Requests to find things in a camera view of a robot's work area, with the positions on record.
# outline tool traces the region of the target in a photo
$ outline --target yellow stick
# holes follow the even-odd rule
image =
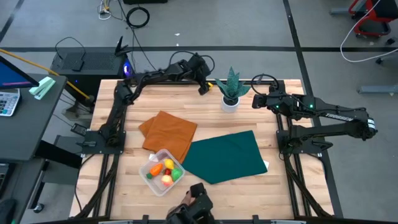
[[[22,57],[20,57],[20,56],[18,56],[18,55],[15,55],[15,54],[13,54],[13,53],[11,53],[11,52],[8,52],[7,50],[0,49],[0,52],[5,53],[5,54],[7,54],[7,55],[10,55],[11,57],[17,58],[17,59],[19,59],[19,60],[21,60],[21,61],[23,61],[23,62],[26,62],[26,63],[31,64],[31,65],[33,65],[33,66],[36,66],[36,67],[38,67],[38,68],[44,69],[44,70],[48,71],[49,73],[51,73],[51,74],[53,74],[53,75],[59,76],[59,74],[58,74],[57,72],[55,72],[55,71],[53,71],[53,70],[51,70],[51,69],[48,69],[48,68],[46,68],[46,67],[44,67],[44,66],[41,66],[41,65],[39,65],[39,64],[36,64],[36,63],[34,63],[34,62],[31,62],[31,61],[29,61],[29,60],[26,60],[26,59],[24,59],[24,58],[22,58]],[[79,90],[79,89],[78,89],[74,84],[72,84],[70,81],[67,81],[67,84],[68,84],[70,87],[72,87],[74,90],[76,90],[78,93],[80,93],[82,96],[84,96],[86,99],[90,99],[90,97],[89,97],[88,95],[86,95],[86,94],[83,93],[81,90]]]

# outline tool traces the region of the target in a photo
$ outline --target toy vegetable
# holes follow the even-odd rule
[[[174,162],[171,159],[165,159],[164,160],[164,165],[166,166],[166,168],[168,169],[174,169]]]
[[[174,169],[172,171],[172,179],[173,179],[173,181],[178,180],[178,178],[180,178],[181,175],[182,175],[182,171],[180,169]]]
[[[168,186],[170,186],[170,185],[173,184],[173,179],[172,179],[172,177],[169,176],[169,175],[164,175],[164,176],[162,177],[162,183],[163,183],[166,187],[168,187]]]
[[[149,173],[147,174],[147,178],[151,179],[154,176],[158,175],[163,169],[163,164],[157,164],[154,167],[152,167],[149,171]]]

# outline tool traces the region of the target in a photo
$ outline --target monitor screen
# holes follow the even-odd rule
[[[4,58],[0,58],[0,90],[32,86],[37,86],[37,82],[35,80],[13,66]]]

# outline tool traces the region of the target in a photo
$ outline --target potted plant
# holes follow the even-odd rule
[[[224,94],[221,109],[227,113],[235,112],[240,102],[239,97],[245,95],[250,90],[250,86],[244,86],[244,82],[239,82],[239,72],[235,73],[232,67],[229,69],[226,85],[217,78],[215,80]]]

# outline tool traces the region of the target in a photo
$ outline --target succulent plant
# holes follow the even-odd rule
[[[215,79],[218,88],[220,88],[220,91],[224,94],[224,97],[230,103],[236,103],[240,96],[245,95],[250,90],[250,86],[244,86],[244,82],[239,82],[239,74],[239,72],[235,73],[233,68],[231,67],[229,69],[226,85],[222,83],[219,79]]]

